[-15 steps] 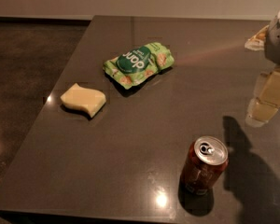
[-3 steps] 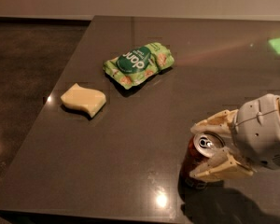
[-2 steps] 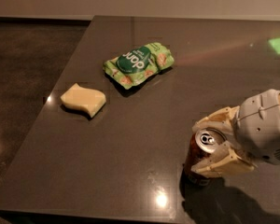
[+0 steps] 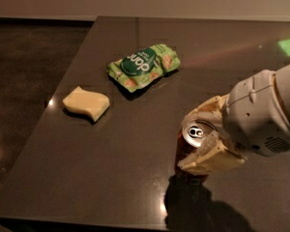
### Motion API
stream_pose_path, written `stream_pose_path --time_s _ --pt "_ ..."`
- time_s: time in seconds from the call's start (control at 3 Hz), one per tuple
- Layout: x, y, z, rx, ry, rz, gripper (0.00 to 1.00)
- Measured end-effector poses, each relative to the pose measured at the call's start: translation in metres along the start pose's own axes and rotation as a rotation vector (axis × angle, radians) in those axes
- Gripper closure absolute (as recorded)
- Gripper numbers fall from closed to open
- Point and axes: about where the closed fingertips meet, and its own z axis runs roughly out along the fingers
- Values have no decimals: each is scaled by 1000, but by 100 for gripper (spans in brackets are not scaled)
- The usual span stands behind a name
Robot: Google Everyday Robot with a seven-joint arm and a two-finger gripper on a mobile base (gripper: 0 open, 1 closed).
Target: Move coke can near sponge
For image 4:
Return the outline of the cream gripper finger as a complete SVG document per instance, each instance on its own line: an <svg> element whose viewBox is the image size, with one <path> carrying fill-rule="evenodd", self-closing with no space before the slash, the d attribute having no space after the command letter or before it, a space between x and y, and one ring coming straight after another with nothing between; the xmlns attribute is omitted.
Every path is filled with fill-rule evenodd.
<svg viewBox="0 0 290 232"><path fill-rule="evenodd" d="M205 131L221 131L222 109L229 96L215 96L204 101L188 113L181 123L182 128L196 126Z"/></svg>
<svg viewBox="0 0 290 232"><path fill-rule="evenodd" d="M241 166L246 160L232 140L223 140L213 130L197 151L180 160L178 166L193 176L208 175Z"/></svg>

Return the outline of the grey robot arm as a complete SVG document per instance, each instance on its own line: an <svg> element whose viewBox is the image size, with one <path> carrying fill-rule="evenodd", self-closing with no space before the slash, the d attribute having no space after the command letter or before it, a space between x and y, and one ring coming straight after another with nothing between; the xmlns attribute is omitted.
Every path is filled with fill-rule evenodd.
<svg viewBox="0 0 290 232"><path fill-rule="evenodd" d="M264 70L194 108L183 120L176 166L192 176L242 165L245 152L290 152L290 65Z"/></svg>

